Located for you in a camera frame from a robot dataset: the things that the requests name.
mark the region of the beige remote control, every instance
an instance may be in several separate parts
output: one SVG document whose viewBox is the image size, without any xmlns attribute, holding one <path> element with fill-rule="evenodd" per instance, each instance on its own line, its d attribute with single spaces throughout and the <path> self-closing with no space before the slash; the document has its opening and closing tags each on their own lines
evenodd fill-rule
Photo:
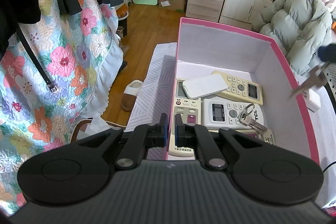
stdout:
<svg viewBox="0 0 336 224">
<path fill-rule="evenodd" d="M 184 79 L 176 79 L 175 94 L 172 109 L 172 124 L 170 125 L 169 151 L 172 156 L 192 157 L 194 150 L 189 147 L 175 146 L 175 115 L 180 114 L 183 123 L 201 124 L 201 99 L 189 99 L 185 94 L 182 83 Z"/>
<path fill-rule="evenodd" d="M 216 93 L 216 95 L 237 102 L 263 104 L 263 94 L 260 85 L 218 70 L 213 71 L 212 74 L 222 75 L 228 85 L 226 90 Z"/>
</svg>

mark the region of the pink flower pattern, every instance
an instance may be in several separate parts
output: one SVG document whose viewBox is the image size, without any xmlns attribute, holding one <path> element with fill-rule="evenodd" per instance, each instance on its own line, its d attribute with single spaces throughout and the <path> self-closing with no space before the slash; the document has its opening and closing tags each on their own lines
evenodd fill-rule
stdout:
<svg viewBox="0 0 336 224">
<path fill-rule="evenodd" d="M 22 77 L 22 67 L 25 64 L 25 59 L 22 56 L 14 57 L 11 51 L 6 51 L 1 60 L 1 65 L 6 71 L 3 79 L 3 84 L 6 88 L 16 87 L 20 90 L 18 84 L 15 81 L 15 77 L 20 75 Z"/>
<path fill-rule="evenodd" d="M 52 143 L 48 143 L 45 146 L 43 146 L 43 152 L 61 147 L 63 145 L 64 145 L 64 143 L 59 138 L 55 138 Z"/>
<path fill-rule="evenodd" d="M 110 18 L 112 16 L 111 10 L 106 4 L 101 5 L 100 9 L 104 17 Z"/>
<path fill-rule="evenodd" d="M 59 46 L 50 54 L 51 63 L 47 66 L 53 75 L 68 77 L 75 69 L 76 60 L 70 44 Z"/>
<path fill-rule="evenodd" d="M 97 26 L 97 18 L 93 15 L 90 8 L 85 8 L 81 12 L 81 30 L 82 34 L 87 37 L 91 33 L 91 29 Z"/>
<path fill-rule="evenodd" d="M 22 193 L 19 193 L 16 195 L 16 204 L 17 206 L 19 207 L 22 207 L 23 205 L 26 204 L 26 200 L 25 198 L 23 197 L 23 194 Z"/>
</svg>

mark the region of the light green jacket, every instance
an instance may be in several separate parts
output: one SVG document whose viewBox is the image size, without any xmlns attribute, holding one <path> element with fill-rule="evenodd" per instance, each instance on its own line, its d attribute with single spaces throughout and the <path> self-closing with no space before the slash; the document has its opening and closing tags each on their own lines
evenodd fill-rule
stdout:
<svg viewBox="0 0 336 224">
<path fill-rule="evenodd" d="M 331 14 L 321 0 L 276 0 L 252 22 L 252 29 L 273 38 L 294 73 L 305 75 L 320 64 L 316 53 L 331 43 Z"/>
</svg>

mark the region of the brown slipper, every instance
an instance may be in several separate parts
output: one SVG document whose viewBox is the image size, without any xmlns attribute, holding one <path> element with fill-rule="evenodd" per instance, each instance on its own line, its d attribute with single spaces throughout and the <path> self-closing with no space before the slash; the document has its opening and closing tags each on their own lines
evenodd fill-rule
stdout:
<svg viewBox="0 0 336 224">
<path fill-rule="evenodd" d="M 134 80 L 126 86 L 124 95 L 121 99 L 121 108 L 123 110 L 132 111 L 142 84 L 143 83 L 140 80 Z"/>
</svg>

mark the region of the white remote control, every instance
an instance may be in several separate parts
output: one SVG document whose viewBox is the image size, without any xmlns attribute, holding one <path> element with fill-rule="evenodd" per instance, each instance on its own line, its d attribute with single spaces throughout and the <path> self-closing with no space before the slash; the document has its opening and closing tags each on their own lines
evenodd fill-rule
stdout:
<svg viewBox="0 0 336 224">
<path fill-rule="evenodd" d="M 249 104 L 233 102 L 221 97 L 204 99 L 202 105 L 202 125 L 208 130 L 218 130 L 221 127 L 228 127 L 234 130 L 250 129 L 249 126 L 241 124 L 238 119 L 240 112 Z M 251 115 L 258 123 L 264 125 L 264 117 L 259 105 L 254 105 Z"/>
<path fill-rule="evenodd" d="M 185 79 L 176 79 L 175 94 L 170 125 L 169 154 L 177 157 L 192 157 L 194 150 L 189 147 L 175 146 L 175 114 L 180 114 L 183 123 L 201 124 L 201 99 L 189 99 L 185 94 L 182 83 Z"/>
<path fill-rule="evenodd" d="M 216 95 L 238 102 L 263 104 L 263 94 L 261 86 L 258 84 L 218 70 L 213 71 L 212 74 L 222 75 L 224 81 L 229 86 L 226 90 L 216 93 Z"/>
</svg>

